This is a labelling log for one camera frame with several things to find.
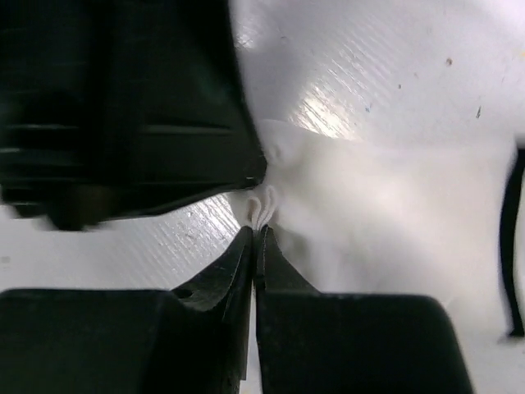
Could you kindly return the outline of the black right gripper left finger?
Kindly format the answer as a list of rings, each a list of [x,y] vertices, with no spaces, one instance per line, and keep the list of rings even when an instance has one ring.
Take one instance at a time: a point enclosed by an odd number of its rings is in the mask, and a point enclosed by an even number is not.
[[[4,393],[237,393],[245,376],[253,233],[241,229],[170,291],[1,294]]]

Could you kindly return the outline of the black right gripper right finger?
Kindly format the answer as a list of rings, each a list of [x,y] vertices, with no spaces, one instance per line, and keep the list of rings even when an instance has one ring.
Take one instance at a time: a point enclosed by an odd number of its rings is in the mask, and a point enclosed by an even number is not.
[[[323,293],[257,236],[254,285],[266,393],[470,393],[452,323],[422,295]]]

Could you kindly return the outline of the white sock with black stripes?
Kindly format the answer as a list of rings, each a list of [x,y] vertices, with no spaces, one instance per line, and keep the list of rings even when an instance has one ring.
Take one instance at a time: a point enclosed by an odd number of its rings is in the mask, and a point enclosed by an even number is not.
[[[524,145],[514,138],[386,147],[262,121],[261,185],[231,193],[322,291],[436,298],[463,330],[524,334]]]

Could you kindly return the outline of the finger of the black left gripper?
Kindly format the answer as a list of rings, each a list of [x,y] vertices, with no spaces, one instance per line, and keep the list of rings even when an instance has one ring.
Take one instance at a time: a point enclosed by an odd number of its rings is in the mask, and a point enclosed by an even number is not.
[[[59,230],[259,185],[228,1],[4,1],[1,200]]]

